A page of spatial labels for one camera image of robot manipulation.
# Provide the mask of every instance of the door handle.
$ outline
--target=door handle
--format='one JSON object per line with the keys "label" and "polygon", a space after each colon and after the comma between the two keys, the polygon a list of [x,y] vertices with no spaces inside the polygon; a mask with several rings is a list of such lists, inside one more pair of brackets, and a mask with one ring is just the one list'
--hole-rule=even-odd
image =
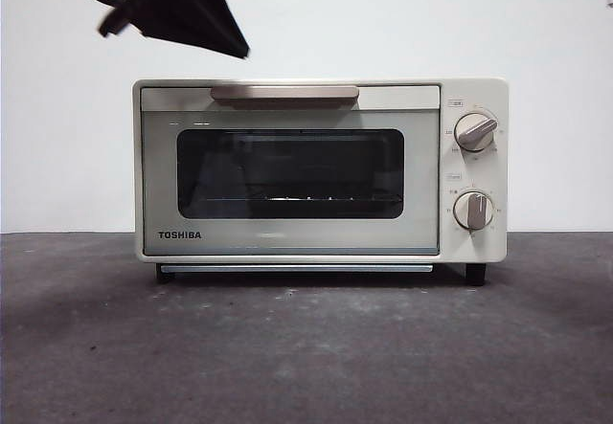
{"label": "door handle", "polygon": [[256,101],[341,101],[355,102],[356,86],[215,86],[211,97],[220,102]]}

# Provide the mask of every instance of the toshiba logo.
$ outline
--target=toshiba logo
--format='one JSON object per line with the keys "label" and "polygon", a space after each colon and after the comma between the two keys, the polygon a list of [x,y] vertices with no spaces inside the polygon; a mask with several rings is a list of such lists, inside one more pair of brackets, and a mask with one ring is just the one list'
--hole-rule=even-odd
{"label": "toshiba logo", "polygon": [[160,239],[201,239],[200,231],[158,231]]}

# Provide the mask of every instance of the gray floor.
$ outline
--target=gray floor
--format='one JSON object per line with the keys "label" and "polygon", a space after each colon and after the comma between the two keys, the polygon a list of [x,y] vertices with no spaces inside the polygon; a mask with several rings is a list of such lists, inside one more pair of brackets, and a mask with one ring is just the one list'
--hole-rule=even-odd
{"label": "gray floor", "polygon": [[2,236],[4,422],[613,422],[613,234],[511,234],[481,288],[449,267],[156,286],[131,242]]}

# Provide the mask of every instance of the timer knob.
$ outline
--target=timer knob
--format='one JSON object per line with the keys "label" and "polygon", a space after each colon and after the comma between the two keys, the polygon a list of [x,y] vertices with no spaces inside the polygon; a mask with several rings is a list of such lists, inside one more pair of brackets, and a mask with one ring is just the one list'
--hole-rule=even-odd
{"label": "timer knob", "polygon": [[469,191],[462,194],[453,206],[453,214],[463,228],[483,230],[493,217],[493,204],[483,193]]}

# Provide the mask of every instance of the control panel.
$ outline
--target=control panel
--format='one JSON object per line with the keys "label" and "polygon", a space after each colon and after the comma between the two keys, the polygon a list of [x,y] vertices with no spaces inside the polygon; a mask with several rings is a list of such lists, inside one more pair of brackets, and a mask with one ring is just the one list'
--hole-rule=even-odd
{"label": "control panel", "polygon": [[441,102],[441,255],[499,261],[507,252],[507,84],[452,81]]}

